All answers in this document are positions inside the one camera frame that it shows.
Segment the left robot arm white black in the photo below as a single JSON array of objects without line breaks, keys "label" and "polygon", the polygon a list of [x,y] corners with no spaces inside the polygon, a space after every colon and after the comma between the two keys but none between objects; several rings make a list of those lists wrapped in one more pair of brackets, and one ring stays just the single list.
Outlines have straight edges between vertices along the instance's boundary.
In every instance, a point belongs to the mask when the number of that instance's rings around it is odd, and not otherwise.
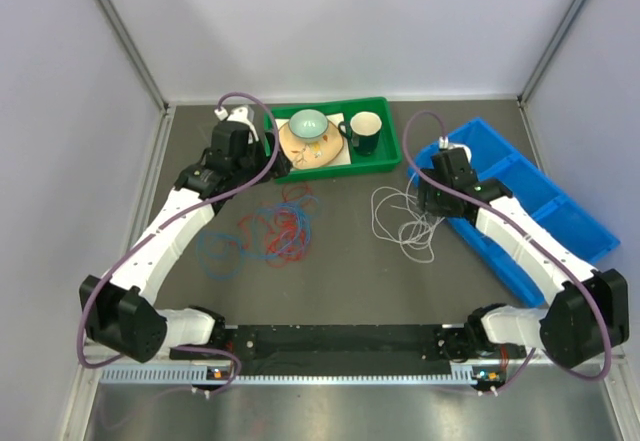
[{"label": "left robot arm white black", "polygon": [[141,363],[163,350],[186,346],[205,357],[220,355],[227,343],[220,317],[199,307],[158,310],[154,304],[160,288],[192,239],[226,201],[290,169],[278,130],[259,136],[250,121],[219,121],[209,146],[180,172],[134,246],[104,275],[88,276],[81,283],[76,335],[80,363],[92,365],[84,355],[87,340]]}]

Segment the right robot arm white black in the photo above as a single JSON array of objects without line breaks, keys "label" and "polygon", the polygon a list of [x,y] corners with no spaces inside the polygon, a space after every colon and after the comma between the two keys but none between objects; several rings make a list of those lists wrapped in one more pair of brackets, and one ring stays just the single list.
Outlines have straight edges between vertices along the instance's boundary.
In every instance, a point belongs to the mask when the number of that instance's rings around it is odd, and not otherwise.
[{"label": "right robot arm white black", "polygon": [[500,180],[478,179],[468,151],[440,149],[418,171],[425,211],[468,221],[497,244],[543,294],[543,308],[494,304],[468,318],[466,341],[487,357],[502,344],[536,348],[574,368],[629,338],[628,286],[615,269],[600,271],[541,227]]}]

